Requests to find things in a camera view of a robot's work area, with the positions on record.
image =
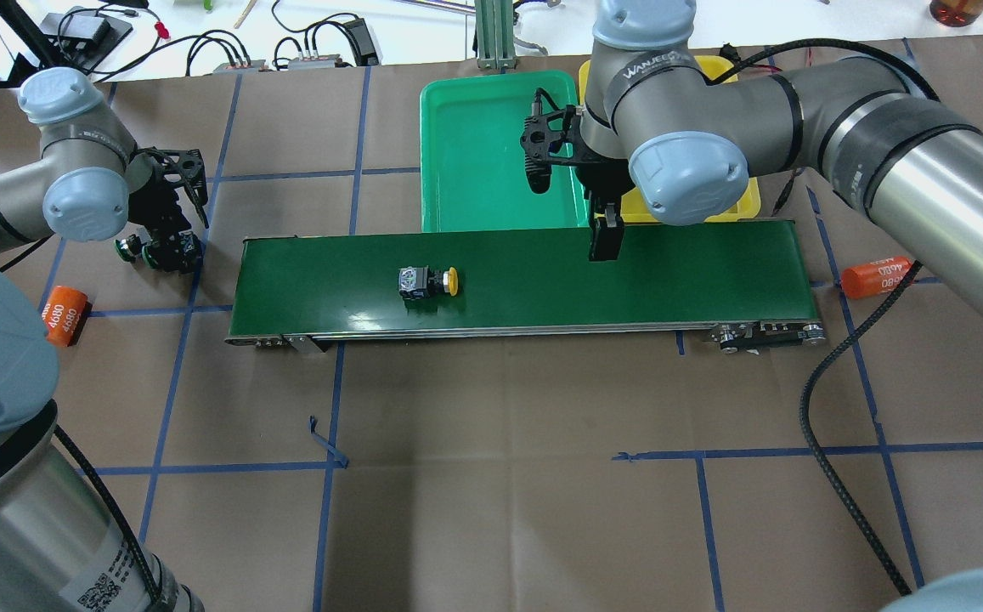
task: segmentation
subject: white surface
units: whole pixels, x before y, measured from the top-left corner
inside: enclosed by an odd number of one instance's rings
[[[269,12],[273,0],[258,0],[246,23],[236,31],[254,59],[273,58],[274,45],[288,32],[274,22]],[[246,0],[214,0],[211,13],[200,0],[152,0],[150,7],[167,25],[173,38],[197,34],[208,28],[230,30]],[[20,0],[34,19],[47,12],[61,12],[72,5],[98,7],[88,0]],[[882,40],[983,34],[983,16],[973,25],[950,28],[929,17],[929,0],[698,0],[694,48],[733,45],[768,45],[807,37]],[[471,55],[474,17],[416,7],[397,0],[282,0],[278,13],[285,23],[302,27],[336,11],[353,11],[367,19],[377,39],[382,63],[421,63],[463,60]],[[590,28],[596,15],[596,0],[562,0],[556,8],[540,3],[523,5],[519,38],[541,43],[551,54],[588,54],[592,45]],[[103,67],[119,67],[150,48],[154,42],[153,20],[145,14],[130,19],[135,30]],[[9,45],[17,45],[12,32],[2,27]],[[350,58],[347,43],[339,32],[325,28],[318,37],[320,51],[340,52]],[[185,54],[191,43],[161,51],[123,78],[177,77],[184,74]],[[293,49],[285,46],[282,55]],[[0,70],[7,66],[0,43]],[[226,61],[219,46],[209,45],[194,64],[193,74],[204,74]]]

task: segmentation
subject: yellow plastic tray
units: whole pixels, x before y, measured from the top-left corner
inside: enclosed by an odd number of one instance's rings
[[[707,77],[717,77],[717,75],[731,69],[732,62],[728,59],[721,58],[719,55],[698,55],[696,57],[698,60],[698,66],[702,67],[703,73]],[[727,82],[735,82],[737,80],[736,75],[729,78]],[[581,69],[578,70],[578,89],[580,90],[579,99],[585,100],[585,83],[589,81],[589,62],[585,62],[581,65]],[[756,214],[760,213],[760,187],[759,183],[755,181],[755,178],[748,179],[748,188],[744,190],[744,195],[740,196],[737,204],[733,205],[731,209],[722,212],[721,214],[714,214],[713,217],[707,217],[706,222],[725,222],[725,221],[737,221],[739,219],[751,219],[755,217]],[[647,208],[646,202],[642,200],[642,194],[638,190],[628,191],[627,195],[624,195],[623,199],[623,217],[624,221],[628,224],[656,224],[657,219],[654,219],[652,214],[650,214],[650,209]]]

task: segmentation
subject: orange cylinder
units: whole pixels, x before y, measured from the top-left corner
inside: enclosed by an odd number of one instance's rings
[[[45,338],[55,346],[68,346],[87,311],[87,295],[70,286],[56,286],[42,309]]]
[[[847,268],[842,270],[842,293],[852,299],[890,293],[899,286],[910,266],[911,261],[906,257],[888,257]]]

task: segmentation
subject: blue tape scrap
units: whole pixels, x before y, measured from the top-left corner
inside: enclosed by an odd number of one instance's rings
[[[329,442],[328,440],[325,440],[324,437],[321,437],[321,434],[320,433],[317,433],[317,417],[316,416],[311,416],[309,418],[309,434],[313,435],[314,440],[317,441],[318,445],[323,446],[323,448],[326,451],[328,451],[329,453],[332,454],[332,458],[333,458],[333,460],[336,461],[336,465],[339,465],[340,468],[347,468],[347,463],[348,463],[347,456],[345,456],[345,454],[343,454],[339,450],[337,450],[336,447],[331,442]]]

